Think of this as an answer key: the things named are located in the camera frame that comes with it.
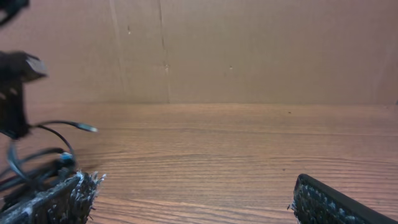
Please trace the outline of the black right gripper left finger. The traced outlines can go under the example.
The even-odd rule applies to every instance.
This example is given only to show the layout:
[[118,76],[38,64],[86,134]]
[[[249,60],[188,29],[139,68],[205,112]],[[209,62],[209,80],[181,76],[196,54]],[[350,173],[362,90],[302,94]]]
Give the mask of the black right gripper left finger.
[[86,224],[105,177],[77,172],[43,191],[19,187],[4,199],[1,224]]

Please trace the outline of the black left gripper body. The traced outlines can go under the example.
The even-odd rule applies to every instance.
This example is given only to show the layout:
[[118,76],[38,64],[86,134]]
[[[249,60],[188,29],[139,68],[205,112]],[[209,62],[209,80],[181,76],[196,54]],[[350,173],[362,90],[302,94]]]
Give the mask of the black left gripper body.
[[1,133],[19,139],[29,132],[25,118],[23,84],[34,80],[29,54],[1,52]]

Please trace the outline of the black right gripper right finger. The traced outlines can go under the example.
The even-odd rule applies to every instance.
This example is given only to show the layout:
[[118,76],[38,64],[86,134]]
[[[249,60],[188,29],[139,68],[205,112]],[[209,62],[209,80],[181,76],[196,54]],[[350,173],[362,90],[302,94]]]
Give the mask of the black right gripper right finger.
[[397,224],[307,174],[298,175],[293,200],[287,208],[300,224]]

